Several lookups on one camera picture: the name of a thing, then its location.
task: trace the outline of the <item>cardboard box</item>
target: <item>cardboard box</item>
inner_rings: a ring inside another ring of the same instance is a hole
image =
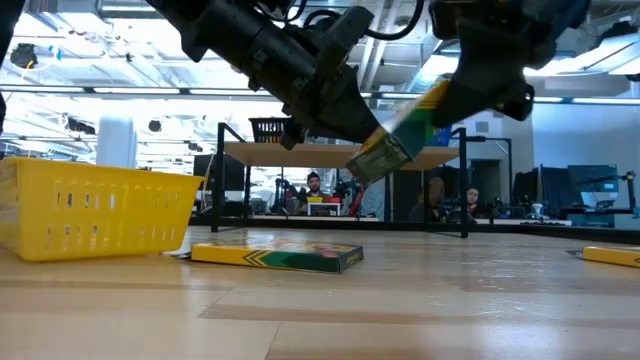
[[[362,259],[362,246],[282,241],[254,245],[197,244],[191,250],[194,261],[337,274]]]
[[[603,248],[587,246],[582,249],[581,256],[584,260],[598,261],[609,264],[624,265],[640,268],[640,247]]]

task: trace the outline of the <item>black robotic arm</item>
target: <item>black robotic arm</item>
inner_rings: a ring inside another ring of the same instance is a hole
[[[308,28],[276,26],[263,12],[288,12],[290,1],[148,0],[180,31],[182,48],[200,61],[208,49],[284,103],[283,145],[316,136],[364,142],[378,122],[360,96],[356,70],[345,62],[373,15],[362,7]]]

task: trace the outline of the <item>green and yellow box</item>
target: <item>green and yellow box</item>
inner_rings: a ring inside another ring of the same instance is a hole
[[[588,246],[582,249],[581,255],[585,260],[640,268],[640,247],[603,248]]]
[[[193,261],[336,274],[362,259],[362,246],[341,244],[197,244],[191,250]]]
[[[424,95],[399,109],[365,141],[347,169],[366,185],[413,161],[441,131],[431,124],[431,114],[448,87],[449,80],[440,79]]]

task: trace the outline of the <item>fluorescent light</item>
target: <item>fluorescent light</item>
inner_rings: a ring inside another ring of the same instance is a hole
[[[102,11],[132,11],[132,12],[154,12],[156,9],[151,6],[103,6]]]
[[[640,58],[631,60],[628,63],[620,66],[619,68],[610,71],[611,75],[635,75],[640,74]]]
[[[423,81],[429,82],[433,80],[433,75],[453,73],[456,71],[456,68],[458,68],[458,58],[431,55],[422,66],[421,76]]]
[[[168,88],[94,88],[99,94],[180,94],[180,89]]]
[[[84,88],[73,86],[0,85],[0,91],[78,93],[84,92]]]
[[[536,103],[540,103],[540,104],[554,104],[554,103],[560,103],[562,102],[564,99],[560,98],[560,97],[544,97],[544,96],[536,96],[534,98],[534,102]]]
[[[191,89],[193,95],[218,95],[218,96],[273,96],[266,90],[253,91],[249,89]]]
[[[380,95],[382,99],[395,99],[395,100],[404,100],[404,99],[413,100],[413,99],[417,99],[420,96],[421,94],[401,94],[401,93]]]
[[[640,105],[640,99],[575,98],[572,102],[586,105]]]

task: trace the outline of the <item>white cylinder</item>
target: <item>white cylinder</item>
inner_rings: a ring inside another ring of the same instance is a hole
[[[135,169],[138,135],[133,118],[118,113],[105,113],[100,118],[96,164]]]

